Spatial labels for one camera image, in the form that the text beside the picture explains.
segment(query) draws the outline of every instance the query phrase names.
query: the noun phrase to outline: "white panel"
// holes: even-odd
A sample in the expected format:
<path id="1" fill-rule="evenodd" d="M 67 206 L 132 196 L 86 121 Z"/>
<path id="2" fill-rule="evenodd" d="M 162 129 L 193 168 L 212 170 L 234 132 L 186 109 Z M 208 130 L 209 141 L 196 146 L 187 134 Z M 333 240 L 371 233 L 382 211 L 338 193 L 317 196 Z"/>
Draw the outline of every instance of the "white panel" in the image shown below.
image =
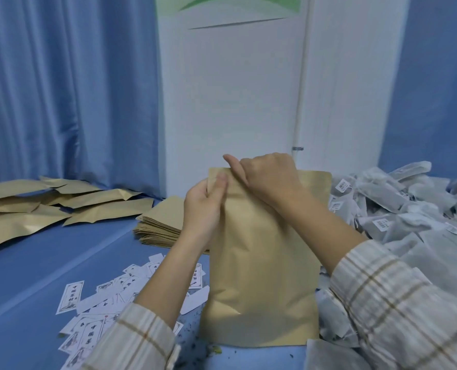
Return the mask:
<path id="1" fill-rule="evenodd" d="M 314 0 L 297 166 L 355 172 L 378 162 L 410 0 Z"/>
<path id="2" fill-rule="evenodd" d="M 239 158 L 290 152 L 306 2 L 299 16 L 187 30 L 159 21 L 167 195 Z"/>

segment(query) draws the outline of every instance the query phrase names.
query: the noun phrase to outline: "blue table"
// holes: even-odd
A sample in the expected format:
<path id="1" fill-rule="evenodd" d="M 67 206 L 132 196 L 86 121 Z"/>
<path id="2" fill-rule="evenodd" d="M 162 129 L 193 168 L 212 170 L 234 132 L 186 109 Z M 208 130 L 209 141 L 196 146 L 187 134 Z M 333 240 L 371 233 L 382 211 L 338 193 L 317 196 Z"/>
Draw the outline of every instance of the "blue table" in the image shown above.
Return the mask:
<path id="1" fill-rule="evenodd" d="M 0 247 L 0 370 L 59 370 L 67 354 L 57 350 L 65 340 L 59 330 L 75 315 L 55 315 L 64 286 L 84 280 L 82 297 L 120 275 L 132 263 L 167 249 L 145 246 L 131 230 L 136 221 L 121 218 L 95 224 L 49 227 Z M 201 256 L 209 283 L 209 257 Z M 183 315 L 177 340 L 182 369 L 301 369 L 305 347 L 244 349 L 221 346 L 207 356 L 207 343 L 197 337 L 201 307 Z"/>

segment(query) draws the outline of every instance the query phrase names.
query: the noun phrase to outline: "blue curtain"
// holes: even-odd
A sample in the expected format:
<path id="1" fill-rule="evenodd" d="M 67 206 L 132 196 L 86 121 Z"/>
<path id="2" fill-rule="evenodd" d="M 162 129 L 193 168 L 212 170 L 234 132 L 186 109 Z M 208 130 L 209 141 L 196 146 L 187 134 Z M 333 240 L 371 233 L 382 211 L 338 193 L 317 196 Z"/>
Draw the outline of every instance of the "blue curtain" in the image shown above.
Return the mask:
<path id="1" fill-rule="evenodd" d="M 411 0 L 380 167 L 457 178 L 457 0 Z"/>
<path id="2" fill-rule="evenodd" d="M 0 0 L 0 181 L 159 196 L 154 0 Z"/>

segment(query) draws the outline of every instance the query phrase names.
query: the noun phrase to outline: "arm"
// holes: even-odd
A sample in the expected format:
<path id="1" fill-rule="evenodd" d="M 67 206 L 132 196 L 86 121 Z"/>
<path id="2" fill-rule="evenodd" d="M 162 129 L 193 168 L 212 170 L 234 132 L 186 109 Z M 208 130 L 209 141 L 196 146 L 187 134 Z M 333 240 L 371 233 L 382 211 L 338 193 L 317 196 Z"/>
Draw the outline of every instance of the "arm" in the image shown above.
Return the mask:
<path id="1" fill-rule="evenodd" d="M 364 238 L 299 182 L 292 158 L 274 153 L 238 161 L 234 174 L 273 206 L 332 275 L 331 289 L 378 368 L 457 369 L 457 299 Z"/>
<path id="2" fill-rule="evenodd" d="M 217 177 L 207 195 L 207 181 L 191 188 L 184 201 L 184 224 L 155 274 L 129 304 L 86 359 L 81 370 L 172 369 L 180 353 L 172 328 L 201 254 L 218 225 L 227 187 Z"/>

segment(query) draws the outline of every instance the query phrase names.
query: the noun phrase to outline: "sleeve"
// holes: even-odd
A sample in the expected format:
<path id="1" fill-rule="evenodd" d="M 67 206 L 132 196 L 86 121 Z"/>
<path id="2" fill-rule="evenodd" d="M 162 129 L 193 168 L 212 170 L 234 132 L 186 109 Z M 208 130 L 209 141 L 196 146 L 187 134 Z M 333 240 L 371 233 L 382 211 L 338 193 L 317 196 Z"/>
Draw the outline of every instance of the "sleeve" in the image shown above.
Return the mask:
<path id="1" fill-rule="evenodd" d="M 171 370 L 180 350 L 174 332 L 161 318 L 132 303 L 100 339 L 81 370 Z"/>
<path id="2" fill-rule="evenodd" d="M 457 369 L 457 299 L 420 279 L 377 242 L 351 250 L 331 276 L 379 368 Z"/>

